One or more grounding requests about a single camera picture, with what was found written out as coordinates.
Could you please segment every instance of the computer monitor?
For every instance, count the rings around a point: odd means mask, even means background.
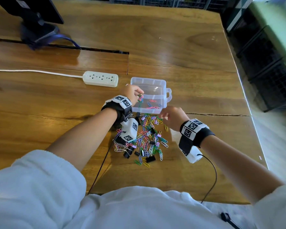
[[[21,39],[29,45],[59,33],[55,25],[64,21],[51,0],[0,0],[0,5],[11,15],[20,16]]]

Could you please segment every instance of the hand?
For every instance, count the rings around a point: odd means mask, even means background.
[[[139,99],[139,94],[144,94],[141,88],[139,88],[137,85],[126,84],[121,95],[127,97],[131,101],[132,106],[134,106]]]
[[[189,118],[182,110],[182,108],[176,108],[173,106],[167,106],[163,108],[159,114],[159,118],[163,118],[163,123],[166,124],[172,130],[180,130],[181,125],[188,121]]]

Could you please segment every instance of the transparent container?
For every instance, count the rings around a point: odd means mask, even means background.
[[[137,102],[132,107],[133,112],[159,114],[162,108],[166,108],[167,102],[172,99],[172,89],[166,88],[165,80],[132,77],[130,84],[137,85],[144,91],[143,103]],[[148,109],[151,106],[160,109]]]

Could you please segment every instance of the power strip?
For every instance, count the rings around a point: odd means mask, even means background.
[[[97,85],[105,87],[115,88],[118,85],[119,77],[117,74],[103,73],[96,71],[86,71],[82,76],[79,75],[67,75],[62,73],[55,73],[49,71],[40,71],[40,70],[0,70],[5,72],[39,72],[52,75],[61,75],[74,78],[82,78],[85,84],[88,85]]]

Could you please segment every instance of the person's left hand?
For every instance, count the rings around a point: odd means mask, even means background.
[[[132,106],[134,106],[137,103],[139,99],[138,97],[139,94],[144,94],[143,90],[139,88],[137,85],[130,85],[130,84],[127,84],[121,93],[122,96],[127,97],[131,101]]]

